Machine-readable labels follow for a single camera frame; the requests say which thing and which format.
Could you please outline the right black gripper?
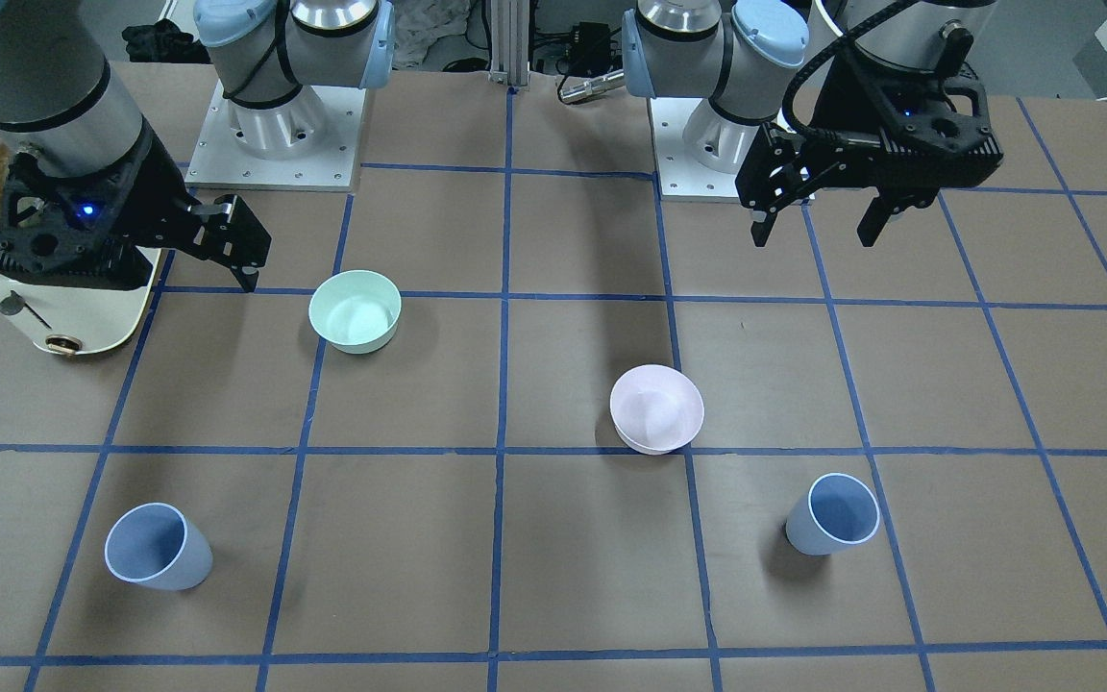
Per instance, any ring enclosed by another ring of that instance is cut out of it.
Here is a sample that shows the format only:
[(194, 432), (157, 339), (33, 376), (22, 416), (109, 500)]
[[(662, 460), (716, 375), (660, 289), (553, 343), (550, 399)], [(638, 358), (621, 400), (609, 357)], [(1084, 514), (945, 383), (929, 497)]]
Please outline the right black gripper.
[(192, 196), (148, 124), (127, 154), (84, 176), (50, 176), (34, 154), (13, 154), (0, 202), (1, 276), (130, 292), (151, 279), (144, 248), (220, 264), (252, 293), (271, 235), (237, 194), (211, 205)]

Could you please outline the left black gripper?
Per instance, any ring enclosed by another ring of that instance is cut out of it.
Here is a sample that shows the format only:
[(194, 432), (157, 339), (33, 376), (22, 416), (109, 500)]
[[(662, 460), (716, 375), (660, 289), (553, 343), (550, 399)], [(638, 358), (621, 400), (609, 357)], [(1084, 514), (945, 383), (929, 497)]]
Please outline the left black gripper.
[(808, 123), (761, 126), (735, 189), (751, 209), (752, 242), (765, 248), (792, 203), (823, 188), (875, 188), (857, 225), (873, 248), (911, 196), (981, 185), (1002, 163), (987, 91), (968, 62), (948, 76), (836, 59)]

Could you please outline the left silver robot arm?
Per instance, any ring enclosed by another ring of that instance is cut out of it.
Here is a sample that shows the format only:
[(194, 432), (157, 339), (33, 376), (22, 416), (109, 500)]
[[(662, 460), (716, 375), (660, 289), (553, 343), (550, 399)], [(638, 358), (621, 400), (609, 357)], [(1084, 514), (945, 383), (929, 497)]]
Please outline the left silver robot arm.
[(993, 1), (839, 1), (813, 51), (808, 16), (783, 1), (638, 1), (621, 28), (627, 91), (700, 99), (754, 130), (735, 172), (764, 246), (782, 210), (825, 188), (873, 188), (870, 248), (893, 215), (975, 187), (1003, 161), (968, 56)]

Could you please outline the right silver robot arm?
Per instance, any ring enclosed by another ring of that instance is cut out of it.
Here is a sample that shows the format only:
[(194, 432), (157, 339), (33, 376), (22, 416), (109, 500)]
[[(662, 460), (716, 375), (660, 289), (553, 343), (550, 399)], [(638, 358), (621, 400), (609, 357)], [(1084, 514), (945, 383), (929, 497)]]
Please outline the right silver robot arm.
[[(76, 1), (0, 1), (0, 277), (130, 292), (148, 248), (220, 264), (245, 292), (271, 250), (247, 203), (198, 202)], [(317, 87), (383, 87), (395, 53), (390, 1), (198, 1), (230, 132), (255, 157), (324, 135)]]

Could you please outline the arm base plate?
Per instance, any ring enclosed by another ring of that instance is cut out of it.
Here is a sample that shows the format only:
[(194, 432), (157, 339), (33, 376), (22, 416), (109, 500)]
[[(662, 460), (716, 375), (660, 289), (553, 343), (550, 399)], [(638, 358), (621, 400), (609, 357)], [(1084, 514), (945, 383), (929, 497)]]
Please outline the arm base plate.
[(721, 118), (703, 99), (651, 99), (649, 110), (662, 196), (738, 203), (735, 175), (757, 128)]
[(201, 189), (352, 192), (372, 92), (307, 86), (288, 104), (250, 110), (213, 91), (185, 182)]

